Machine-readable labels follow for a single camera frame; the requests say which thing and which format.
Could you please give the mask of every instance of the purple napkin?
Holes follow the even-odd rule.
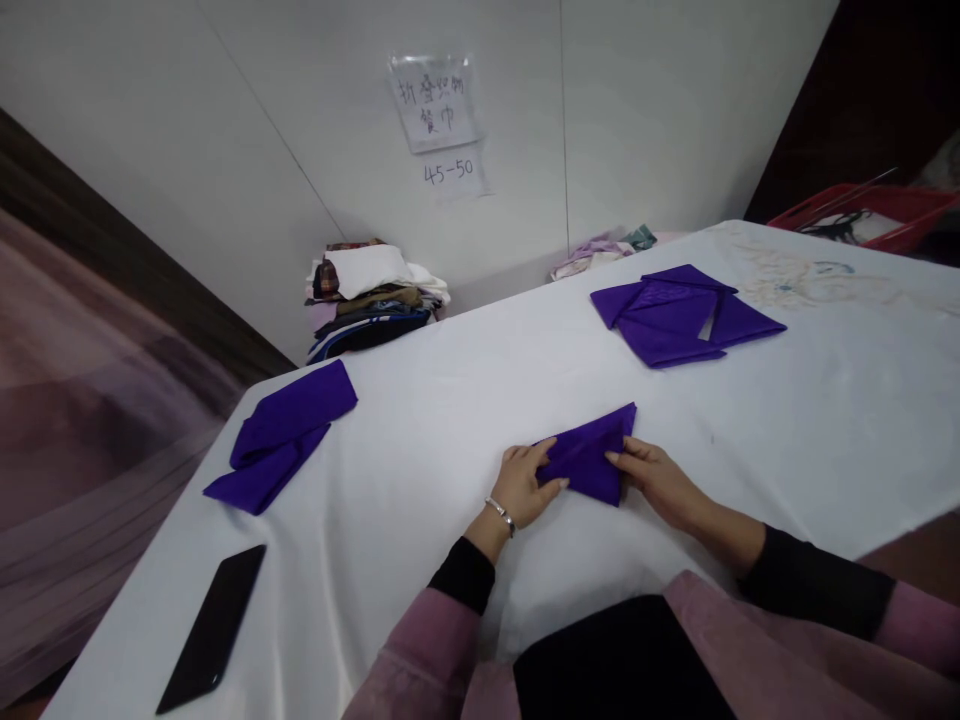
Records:
[[[637,406],[624,405],[586,425],[557,435],[550,464],[537,471],[543,485],[554,478],[570,478],[570,489],[614,507],[620,506],[620,471],[603,456],[623,452],[624,435],[633,434]]]
[[[304,375],[257,403],[230,454],[230,466],[246,467],[309,430],[353,410],[357,394],[342,360]]]
[[[598,290],[590,298],[606,326],[616,326],[637,357],[649,367],[666,368],[721,358],[723,348],[787,329],[736,293],[693,265],[681,265]],[[710,339],[700,339],[711,317]]]
[[[268,395],[240,429],[230,455],[235,472],[214,480],[203,494],[259,515],[317,449],[330,423],[356,404],[340,360]]]

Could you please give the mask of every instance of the black smartphone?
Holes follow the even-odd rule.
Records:
[[[206,695],[220,684],[266,552],[266,545],[257,545],[220,563],[160,698],[157,715]]]

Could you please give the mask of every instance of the white wall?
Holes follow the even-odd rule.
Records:
[[[455,295],[522,263],[563,257],[557,0],[202,3],[349,238],[398,245]],[[407,148],[387,60],[424,51],[473,54],[492,196],[438,206]],[[538,270],[542,282],[546,267]]]
[[[0,0],[0,105],[294,361],[340,234],[192,0]]]
[[[743,217],[838,0],[563,0],[570,240]]]
[[[539,284],[568,221],[740,216],[836,4],[562,0],[561,42],[560,0],[0,0],[0,105],[302,361],[340,229],[467,309]],[[473,54],[492,196],[438,206],[407,150],[386,60],[431,51]]]

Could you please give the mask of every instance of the hand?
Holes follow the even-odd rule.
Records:
[[[557,442],[550,438],[533,447],[515,446],[503,454],[500,475],[490,497],[507,511],[517,529],[525,528],[547,509],[570,481],[551,480],[543,487],[537,483],[537,468],[550,462],[547,451]],[[485,505],[463,536],[487,556],[494,565],[510,539],[510,528],[489,505]]]
[[[671,526],[693,535],[738,577],[746,577],[766,542],[766,526],[715,503],[693,484],[662,448],[625,437],[623,452],[606,454],[626,482],[643,493]]]
[[[547,505],[570,484],[567,478],[551,480],[543,487],[537,483],[537,468],[550,463],[547,452],[556,444],[556,438],[548,438],[533,447],[514,446],[503,454],[500,475],[490,497],[507,511],[517,530],[540,517]]]
[[[692,533],[716,504],[693,484],[662,448],[632,437],[623,439],[623,452],[606,454],[623,471],[626,483],[637,488],[671,527]]]

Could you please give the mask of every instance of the paper sign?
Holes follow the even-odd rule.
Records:
[[[417,156],[422,182],[437,200],[458,200],[489,195],[476,143]]]
[[[480,138],[470,95],[468,58],[394,57],[390,86],[410,152],[471,143]]]

